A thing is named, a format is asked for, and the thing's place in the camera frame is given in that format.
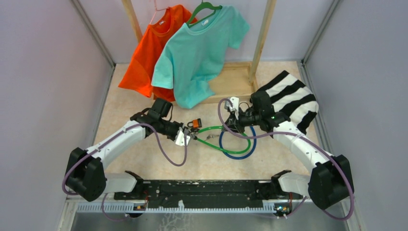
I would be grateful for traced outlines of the silver cable lock keys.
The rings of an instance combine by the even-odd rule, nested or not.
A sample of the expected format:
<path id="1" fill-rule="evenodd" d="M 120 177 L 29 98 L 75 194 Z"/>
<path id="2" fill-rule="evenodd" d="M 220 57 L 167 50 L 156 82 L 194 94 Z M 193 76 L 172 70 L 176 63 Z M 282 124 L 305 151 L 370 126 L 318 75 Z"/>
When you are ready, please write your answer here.
<path id="1" fill-rule="evenodd" d="M 209 141 L 211 139 L 218 139 L 220 137 L 219 134 L 210 134 L 206 137 L 206 139 L 204 141 Z"/>

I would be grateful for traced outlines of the orange black padlock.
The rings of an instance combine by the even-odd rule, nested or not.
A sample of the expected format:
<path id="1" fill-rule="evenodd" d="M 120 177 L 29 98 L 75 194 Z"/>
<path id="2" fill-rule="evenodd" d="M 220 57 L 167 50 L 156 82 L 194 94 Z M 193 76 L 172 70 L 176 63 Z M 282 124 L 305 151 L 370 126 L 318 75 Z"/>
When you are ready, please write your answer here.
<path id="1" fill-rule="evenodd" d="M 194 119 L 194 120 L 187 123 L 187 127 L 189 127 L 189 128 L 201 128 L 202 127 L 202 121 L 201 121 L 200 118 Z"/>

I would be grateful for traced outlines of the green cable lock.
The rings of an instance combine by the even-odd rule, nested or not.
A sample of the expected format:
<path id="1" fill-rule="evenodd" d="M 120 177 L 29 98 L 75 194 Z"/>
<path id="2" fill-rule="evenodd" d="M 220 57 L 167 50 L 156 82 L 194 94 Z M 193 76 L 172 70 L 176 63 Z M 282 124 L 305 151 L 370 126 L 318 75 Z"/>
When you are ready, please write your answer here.
<path id="1" fill-rule="evenodd" d="M 223 129 L 222 126 L 210 126 L 210 127 L 206 127 L 206 128 L 193 128 L 193 131 L 194 131 L 195 133 L 197 133 L 197 134 L 203 133 L 203 132 L 207 132 L 207 131 L 210 131 L 210 130 L 221 130 L 221 132 L 224 131 L 224 129 Z M 209 146 L 209 147 L 211 147 L 211 148 L 213 148 L 213 149 L 216 149 L 216 150 L 222 152 L 222 149 L 220 148 L 219 144 L 218 144 L 218 146 L 216 146 L 216 145 L 211 144 L 211 143 L 209 143 L 209 142 L 207 142 L 207 141 L 204 141 L 204 140 L 202 140 L 202 139 L 200 139 L 200 138 L 198 138 L 198 137 L 196 137 L 196 140 L 197 140 L 198 142 L 200 142 L 200 143 L 206 145 L 206 146 Z M 243 153 L 245 149 L 240 150 L 240 151 L 233 151 L 233 150 L 225 149 L 225 151 L 226 151 L 226 152 L 232 152 L 233 154 L 239 154 L 239 153 Z"/>

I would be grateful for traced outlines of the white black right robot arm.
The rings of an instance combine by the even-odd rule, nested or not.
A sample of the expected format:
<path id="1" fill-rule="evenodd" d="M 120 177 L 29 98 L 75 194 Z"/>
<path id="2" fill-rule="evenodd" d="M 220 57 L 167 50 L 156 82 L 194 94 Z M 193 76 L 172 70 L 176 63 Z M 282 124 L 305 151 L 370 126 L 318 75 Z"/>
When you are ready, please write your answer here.
<path id="1" fill-rule="evenodd" d="M 343 155 L 332 155 L 307 138 L 285 113 L 274 109 L 266 92 L 252 94 L 252 106 L 246 111 L 240 108 L 237 97 L 221 102 L 230 113 L 227 120 L 221 120 L 228 132 L 243 138 L 246 127 L 258 126 L 265 132 L 263 137 L 271 137 L 283 144 L 308 170 L 309 175 L 282 171 L 273 176 L 273 196 L 284 198 L 288 193 L 296 193 L 310 198 L 322 210 L 345 198 L 353 199 L 354 186 L 348 159 Z"/>

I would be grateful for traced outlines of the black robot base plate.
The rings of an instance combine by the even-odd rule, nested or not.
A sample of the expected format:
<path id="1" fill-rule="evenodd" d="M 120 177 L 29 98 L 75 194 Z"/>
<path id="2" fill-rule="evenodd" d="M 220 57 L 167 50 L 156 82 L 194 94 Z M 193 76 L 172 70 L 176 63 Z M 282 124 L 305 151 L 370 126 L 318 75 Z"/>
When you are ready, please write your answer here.
<path id="1" fill-rule="evenodd" d="M 116 192 L 116 200 L 146 200 L 148 208 L 258 209 L 270 200 L 302 199 L 277 194 L 270 180 L 145 180 L 131 192 Z"/>

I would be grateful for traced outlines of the blue cable lock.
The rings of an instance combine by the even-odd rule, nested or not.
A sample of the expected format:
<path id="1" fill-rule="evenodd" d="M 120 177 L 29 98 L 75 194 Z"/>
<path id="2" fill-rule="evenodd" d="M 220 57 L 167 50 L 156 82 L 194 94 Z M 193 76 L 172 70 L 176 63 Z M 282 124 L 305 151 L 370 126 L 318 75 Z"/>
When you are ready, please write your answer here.
<path id="1" fill-rule="evenodd" d="M 225 149 L 223 149 L 222 146 L 222 138 L 224 135 L 225 131 L 222 131 L 219 137 L 219 146 L 222 149 L 222 153 L 227 156 L 230 159 L 234 159 L 234 160 L 243 160 L 248 158 L 249 156 L 252 155 L 252 153 L 255 151 L 256 146 L 257 146 L 257 139 L 253 139 L 253 140 L 248 140 L 248 146 L 247 148 L 244 150 L 243 153 L 239 153 L 239 154 L 233 154 L 232 152 L 226 152 Z"/>

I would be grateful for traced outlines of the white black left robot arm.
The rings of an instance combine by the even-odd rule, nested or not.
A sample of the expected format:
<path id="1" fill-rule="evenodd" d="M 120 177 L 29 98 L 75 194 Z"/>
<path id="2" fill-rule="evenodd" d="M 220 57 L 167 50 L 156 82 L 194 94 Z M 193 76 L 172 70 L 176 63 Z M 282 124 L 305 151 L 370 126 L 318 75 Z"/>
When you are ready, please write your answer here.
<path id="1" fill-rule="evenodd" d="M 107 174 L 107 167 L 137 142 L 154 135 L 164 135 L 176 145 L 187 148 L 196 132 L 177 121 L 166 120 L 173 104 L 157 98 L 151 107 L 134 114 L 129 121 L 102 142 L 85 150 L 77 147 L 69 155 L 62 190 L 67 195 L 79 195 L 88 202 L 107 193 L 125 194 L 139 199 L 144 193 L 144 180 L 137 174 Z"/>

